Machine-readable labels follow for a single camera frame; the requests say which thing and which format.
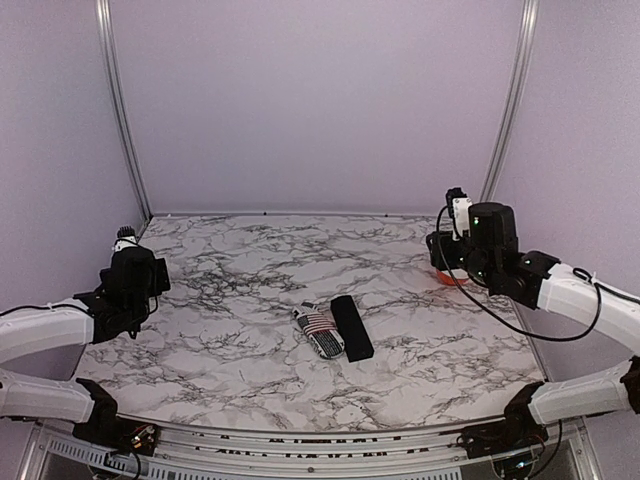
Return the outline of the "front aluminium rail base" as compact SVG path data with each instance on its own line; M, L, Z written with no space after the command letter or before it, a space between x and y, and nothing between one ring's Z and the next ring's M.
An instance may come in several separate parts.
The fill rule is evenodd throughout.
M284 432L156 421L152 452L117 455L36 421L18 479L599 479L580 420L513 447L489 446L504 425L480 421L382 431Z

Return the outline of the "orange white bowl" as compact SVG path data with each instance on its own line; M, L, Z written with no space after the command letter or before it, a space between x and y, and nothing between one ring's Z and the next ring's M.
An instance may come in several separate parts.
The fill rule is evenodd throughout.
M469 281L468 274L461 269L454 269L452 273L449 273L448 271L436 270L436 276L442 284L448 286L455 286L456 283L464 285Z

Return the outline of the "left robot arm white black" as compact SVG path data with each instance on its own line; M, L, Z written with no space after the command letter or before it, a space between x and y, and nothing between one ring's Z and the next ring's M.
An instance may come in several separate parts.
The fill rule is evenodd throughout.
M108 446L137 440L144 431L118 415L116 400L95 381L76 374L65 358L50 374L19 366L34 356L79 354L122 334L136 338L169 291L166 262L130 239L119 241L111 264L92 291L46 305L24 305L1 315L1 416L72 423L75 436Z

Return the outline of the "left aluminium frame post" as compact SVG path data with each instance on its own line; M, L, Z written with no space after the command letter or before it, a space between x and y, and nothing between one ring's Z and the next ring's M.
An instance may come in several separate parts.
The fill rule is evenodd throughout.
M124 153L126 169L130 177L133 194L141 217L144 222L149 222L152 219L151 205L142 178L141 167L126 111L112 23L111 2L108 0L97 0L95 7L107 84L114 111L116 128Z

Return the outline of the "aluminium frame post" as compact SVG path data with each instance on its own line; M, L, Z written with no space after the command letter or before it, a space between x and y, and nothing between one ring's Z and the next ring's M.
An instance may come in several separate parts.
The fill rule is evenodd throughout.
M141 217L144 222L149 222L152 219L151 205L142 178L141 167L126 111L112 23L111 2L108 0L97 0L95 7L107 84L114 111L116 128L124 153L126 169L130 177L133 194Z
M508 148L524 95L531 63L535 30L539 15L538 0L522 2L520 27L506 100L488 169L480 191L481 202L491 201L496 193L501 172L506 164Z

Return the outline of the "right aluminium frame post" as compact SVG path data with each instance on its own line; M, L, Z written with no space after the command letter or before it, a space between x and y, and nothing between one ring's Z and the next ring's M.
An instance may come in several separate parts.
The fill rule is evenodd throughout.
M539 15L538 0L522 2L520 27L506 100L488 169L480 191L481 202L491 201L496 193L501 172L506 164L508 148L524 95L531 63L535 30Z

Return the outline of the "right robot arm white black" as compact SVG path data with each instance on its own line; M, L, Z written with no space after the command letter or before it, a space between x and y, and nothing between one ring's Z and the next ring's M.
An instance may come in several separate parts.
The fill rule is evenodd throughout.
M560 346L596 333L629 351L621 363L561 381L524 386L507 403L501 420L466 429L470 448L515 448L529 438L545 440L547 427L575 417L639 411L639 298L595 274L538 250L519 246L513 209L473 202L459 189L448 191L435 229L426 238L431 265L468 300L513 332ZM565 319L572 334L536 332L531 321L516 326L492 311L464 286L469 279L490 297L508 299L519 313Z

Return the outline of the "striped flag glasses pouch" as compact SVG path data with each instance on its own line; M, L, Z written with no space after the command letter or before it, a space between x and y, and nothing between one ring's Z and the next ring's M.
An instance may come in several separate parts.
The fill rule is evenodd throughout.
M294 321L321 359L333 360L345 353L345 342L335 323L315 304L303 302L295 306L292 313Z

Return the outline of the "black glasses case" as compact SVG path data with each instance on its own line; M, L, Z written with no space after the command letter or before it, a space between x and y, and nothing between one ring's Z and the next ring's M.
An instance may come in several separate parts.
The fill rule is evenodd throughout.
M350 295L334 298L330 310L338 333L345 343L345 351L350 363L370 359L374 356L374 347Z

